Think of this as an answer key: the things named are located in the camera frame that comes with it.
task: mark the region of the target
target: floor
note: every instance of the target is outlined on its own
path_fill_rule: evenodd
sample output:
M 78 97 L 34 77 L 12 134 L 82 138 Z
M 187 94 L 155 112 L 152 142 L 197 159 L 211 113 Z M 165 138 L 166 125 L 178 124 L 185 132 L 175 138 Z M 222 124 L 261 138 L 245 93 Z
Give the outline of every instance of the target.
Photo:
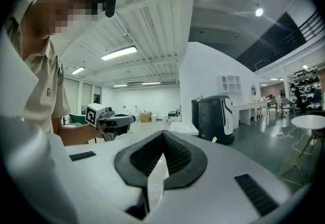
M 141 135 L 143 138 L 146 138 L 156 131 L 168 130 L 169 128 L 170 125 L 163 121 L 149 123 L 135 122 L 131 125 L 129 133 L 118 136 L 116 139 L 132 138 L 135 135 Z M 243 153 L 278 176 L 286 161 L 288 159 L 292 161 L 300 154 L 293 149 L 293 145 L 294 148 L 301 151 L 308 142 L 310 133 L 295 128 L 291 124 L 291 118 L 288 114 L 285 114 L 283 119 L 281 119 L 280 114 L 275 118 L 275 112 L 271 112 L 269 118 L 264 117 L 256 122 L 252 120 L 251 125 L 239 124 L 239 128 L 234 129 L 234 135 L 235 141 L 230 147 Z M 304 155 L 304 157 L 313 158 L 314 156 Z M 162 156 L 148 179 L 151 208 L 159 202 L 163 192 L 163 181 L 167 177 L 166 160 Z M 293 193 L 301 187 L 287 181 L 283 182 Z

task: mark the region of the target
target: beige shirt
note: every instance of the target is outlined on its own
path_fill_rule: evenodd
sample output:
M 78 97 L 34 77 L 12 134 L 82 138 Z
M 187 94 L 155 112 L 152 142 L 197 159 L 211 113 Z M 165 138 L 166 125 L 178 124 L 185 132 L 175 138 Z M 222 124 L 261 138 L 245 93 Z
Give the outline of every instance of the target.
M 20 24 L 30 4 L 26 0 L 18 0 L 5 22 L 9 39 L 20 57 L 22 56 Z M 23 117 L 38 124 L 46 133 L 53 132 L 52 118 L 70 113 L 64 79 L 62 84 L 57 84 L 57 59 L 53 44 L 48 38 L 41 52 L 29 56 L 24 61 L 39 81 L 26 103 Z

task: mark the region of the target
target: round ceiling light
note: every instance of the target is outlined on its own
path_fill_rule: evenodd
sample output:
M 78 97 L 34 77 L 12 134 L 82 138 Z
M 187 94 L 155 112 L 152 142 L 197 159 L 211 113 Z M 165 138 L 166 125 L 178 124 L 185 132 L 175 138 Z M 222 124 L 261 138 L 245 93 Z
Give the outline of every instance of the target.
M 255 12 L 255 15 L 256 15 L 256 16 L 261 16 L 261 15 L 263 15 L 263 9 L 262 9 L 262 8 L 258 8 L 258 9 L 256 10 L 256 12 Z

